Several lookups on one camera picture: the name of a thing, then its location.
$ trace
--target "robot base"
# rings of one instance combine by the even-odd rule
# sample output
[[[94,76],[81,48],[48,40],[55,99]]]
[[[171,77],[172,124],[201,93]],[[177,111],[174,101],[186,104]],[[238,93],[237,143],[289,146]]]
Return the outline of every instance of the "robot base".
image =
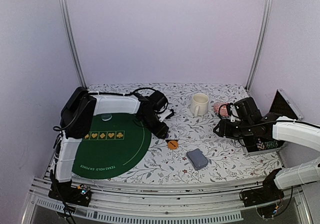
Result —
[[[89,190],[83,194],[81,188],[71,187],[71,183],[72,181],[62,183],[56,181],[55,184],[52,183],[48,197],[58,201],[88,207],[92,195],[91,191]]]
[[[279,190],[277,192],[268,191],[267,188],[261,187],[257,189],[250,189],[241,192],[241,199],[245,207],[251,207],[264,203],[279,200],[280,197],[284,198],[284,192]]]

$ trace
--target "orange poker chip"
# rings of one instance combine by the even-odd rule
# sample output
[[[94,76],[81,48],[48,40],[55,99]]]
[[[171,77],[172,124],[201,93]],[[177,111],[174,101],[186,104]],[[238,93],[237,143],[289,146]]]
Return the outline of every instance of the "orange poker chip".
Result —
[[[178,141],[177,140],[167,140],[168,148],[171,150],[175,150],[178,148]]]

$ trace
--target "white panel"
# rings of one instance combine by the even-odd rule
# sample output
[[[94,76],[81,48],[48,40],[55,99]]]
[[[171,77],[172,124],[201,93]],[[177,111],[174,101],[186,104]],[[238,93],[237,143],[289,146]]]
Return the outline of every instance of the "white panel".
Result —
[[[87,84],[245,84],[265,0],[67,0]]]
[[[273,0],[251,96],[266,113],[278,88],[294,101],[304,121],[320,124],[320,0]],[[290,143],[281,151],[287,167],[320,153]],[[320,183],[303,186],[314,223],[320,220]]]
[[[0,14],[0,223],[17,224],[79,82],[59,0],[0,0]]]

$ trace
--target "pink ball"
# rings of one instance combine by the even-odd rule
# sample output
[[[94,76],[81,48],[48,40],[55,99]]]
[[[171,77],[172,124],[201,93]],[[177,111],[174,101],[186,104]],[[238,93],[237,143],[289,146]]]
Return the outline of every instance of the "pink ball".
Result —
[[[221,105],[224,105],[224,104],[228,104],[228,103],[227,103],[227,102],[223,102],[223,101],[217,101],[216,103],[214,103],[214,104],[213,104],[213,110],[214,110],[214,112],[218,114],[219,108],[221,107]],[[226,106],[221,107],[221,109],[220,109],[220,115],[221,115],[222,117],[228,117],[228,116],[229,116]]]

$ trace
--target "gray metal bar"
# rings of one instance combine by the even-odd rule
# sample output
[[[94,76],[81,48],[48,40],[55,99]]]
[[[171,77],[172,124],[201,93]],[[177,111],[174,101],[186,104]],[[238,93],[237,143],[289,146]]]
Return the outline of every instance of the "gray metal bar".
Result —
[[[71,54],[72,54],[72,58],[73,58],[73,62],[74,62],[74,67],[79,79],[79,82],[81,84],[81,86],[87,88],[87,84],[86,84],[86,80],[85,80],[85,76],[84,73],[82,71],[81,65],[80,65],[80,61],[79,61],[79,57],[78,57],[78,52],[76,49],[76,43],[75,43],[75,39],[74,39],[74,35],[72,32],[72,28],[71,28],[71,22],[70,22],[70,16],[69,16],[69,11],[68,11],[68,6],[67,6],[67,0],[59,0],[60,2],[60,7],[61,7],[61,12],[62,12],[62,17],[63,17],[63,22],[64,22],[64,27],[65,27],[65,32],[68,38],[68,42],[69,42],[69,47],[71,50]]]
[[[48,198],[50,186],[51,185],[48,181],[35,178],[29,193],[38,199],[35,202],[36,205],[61,212],[63,204],[60,201]],[[155,196],[151,192],[135,191],[132,193],[127,193],[124,190],[115,192],[115,190],[99,190],[93,188],[92,199],[89,207],[77,206],[74,215],[81,218],[94,219],[94,221],[101,221],[101,218],[99,219],[99,215],[103,216],[103,221],[105,220],[105,215],[120,215],[126,218],[148,218],[151,220],[164,220],[170,218],[173,220],[176,219],[175,223],[179,223],[177,220],[184,220],[185,217],[197,217],[197,219],[199,219],[200,217],[207,215],[221,215],[224,213],[241,212],[275,203],[274,201],[271,201],[257,206],[244,207],[243,202],[239,199],[241,190],[242,189],[239,188],[237,190],[226,188],[226,191],[224,192],[216,191],[210,193],[205,193],[200,190],[198,193],[193,194],[190,194],[190,192],[177,192],[172,194],[170,191],[168,191],[162,195]],[[290,188],[284,190],[285,200],[289,198],[290,193]],[[293,198],[301,194],[302,188],[300,186],[297,186],[293,189]],[[299,212],[308,211],[308,208],[306,208],[307,206],[305,199],[299,199],[297,204],[301,205],[301,207],[298,208]],[[28,209],[29,212],[33,211],[32,206],[29,206]],[[304,219],[308,219],[309,214],[299,213],[299,215],[301,217],[304,215]]]
[[[268,25],[270,12],[271,12],[271,6],[272,6],[272,0],[265,0],[259,39],[258,39],[258,43],[257,43],[256,49],[255,49],[249,77],[248,77],[246,85],[245,85],[245,89],[247,89],[248,91],[250,91],[250,89],[252,87],[252,84],[253,84],[253,81],[254,81],[254,78],[255,78],[255,75],[257,72],[259,59],[260,59],[260,55],[261,55],[261,50],[263,47],[263,43],[264,43],[266,31],[267,31],[267,25]]]

